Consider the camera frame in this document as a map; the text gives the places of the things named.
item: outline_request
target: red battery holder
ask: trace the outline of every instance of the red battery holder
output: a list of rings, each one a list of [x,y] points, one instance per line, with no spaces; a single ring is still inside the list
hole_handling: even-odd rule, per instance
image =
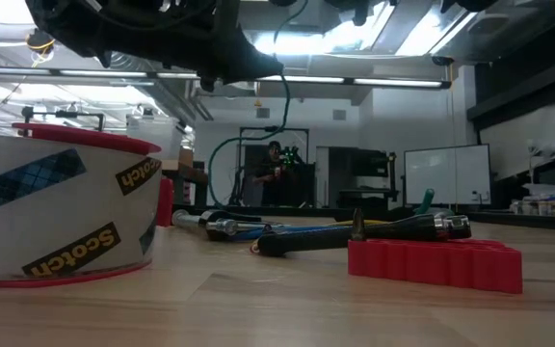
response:
[[[497,241],[348,242],[348,273],[521,294],[521,252]]]

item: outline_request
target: man in dark shirt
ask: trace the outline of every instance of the man in dark shirt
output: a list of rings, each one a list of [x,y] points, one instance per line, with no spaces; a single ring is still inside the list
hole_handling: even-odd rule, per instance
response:
[[[281,145],[277,141],[269,143],[269,156],[265,157],[256,170],[254,184],[263,184],[262,205],[280,205],[284,197],[284,180],[279,160]]]

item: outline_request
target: workshop table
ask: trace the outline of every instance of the workshop table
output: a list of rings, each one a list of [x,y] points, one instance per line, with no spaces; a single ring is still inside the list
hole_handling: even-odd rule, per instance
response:
[[[0,346],[555,346],[555,230],[473,231],[523,252],[523,295],[354,277],[346,250],[268,258],[159,228],[141,271],[0,289]]]

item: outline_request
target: whiteboard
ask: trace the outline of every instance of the whiteboard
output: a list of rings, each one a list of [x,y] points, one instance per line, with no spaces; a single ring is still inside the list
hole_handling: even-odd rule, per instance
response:
[[[406,203],[423,201],[434,189],[434,204],[489,204],[489,146],[406,151]]]

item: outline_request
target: green wire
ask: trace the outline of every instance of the green wire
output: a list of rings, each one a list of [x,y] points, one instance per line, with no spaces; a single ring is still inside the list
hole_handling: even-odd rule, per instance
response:
[[[299,14],[301,14],[304,10],[305,7],[307,7],[307,2],[309,0],[304,0],[304,5],[301,6],[301,8],[294,14],[292,14],[291,16],[289,16],[288,18],[286,18],[286,20],[284,20],[281,24],[279,24],[279,26],[277,27],[276,32],[274,33],[274,46],[276,46],[276,43],[278,42],[278,35],[279,32],[281,31],[281,29],[288,24],[291,20],[295,19]],[[281,82],[284,85],[284,91],[286,92],[286,104],[284,105],[284,117],[282,119],[281,122],[281,126],[274,132],[272,132],[271,134],[265,135],[265,136],[261,136],[261,137],[257,137],[257,138],[253,138],[253,137],[236,137],[236,138],[231,138],[231,139],[227,139],[224,140],[221,144],[219,144],[215,149],[213,149],[213,152],[211,153],[211,156],[209,157],[209,166],[207,168],[207,178],[209,180],[209,194],[211,194],[211,199],[213,199],[213,201],[216,203],[217,206],[222,206],[222,204],[218,201],[218,199],[216,198],[216,194],[213,191],[213,183],[212,183],[212,175],[213,175],[213,159],[215,159],[216,154],[218,153],[218,151],[220,149],[222,149],[222,147],[226,146],[227,144],[231,143],[231,142],[235,142],[235,141],[263,141],[263,140],[267,140],[275,135],[277,135],[278,133],[282,132],[284,130],[284,127],[286,127],[286,121],[288,120],[288,109],[290,108],[290,88],[288,88],[288,82],[286,81],[286,78],[284,77],[284,74],[281,73],[279,75],[279,77],[281,78]]]

